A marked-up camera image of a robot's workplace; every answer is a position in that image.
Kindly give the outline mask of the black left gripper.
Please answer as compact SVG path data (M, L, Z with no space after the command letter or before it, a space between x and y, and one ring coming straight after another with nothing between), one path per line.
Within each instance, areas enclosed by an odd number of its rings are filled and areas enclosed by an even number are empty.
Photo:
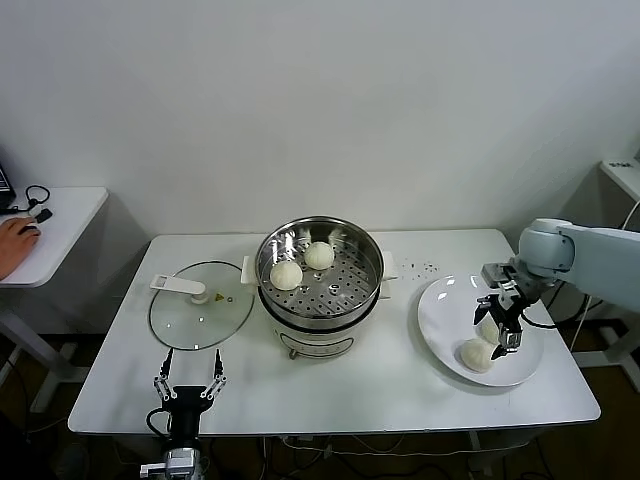
M207 399L215 399L227 383L219 349L216 350L213 380L204 386L176 386L169 384L169 374L174 349L170 348L161 364L153 384L161 401L166 402L170 415L171 438L196 438L199 434L200 416L207 410Z

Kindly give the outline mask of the person's hand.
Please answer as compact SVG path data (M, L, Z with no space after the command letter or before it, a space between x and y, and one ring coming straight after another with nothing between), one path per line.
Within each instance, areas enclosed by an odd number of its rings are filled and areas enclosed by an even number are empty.
M0 278L11 275L31 254L41 232L33 217L16 217L0 227Z

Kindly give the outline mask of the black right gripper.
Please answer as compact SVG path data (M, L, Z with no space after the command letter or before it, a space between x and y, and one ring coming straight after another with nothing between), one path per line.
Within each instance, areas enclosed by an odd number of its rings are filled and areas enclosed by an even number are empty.
M491 359L497 360L515 353L520 347L522 327L519 317L533 302L519 287L499 288L493 291L492 295L477 299L473 324L478 325L487 314L492 312L492 319L498 327L498 345Z

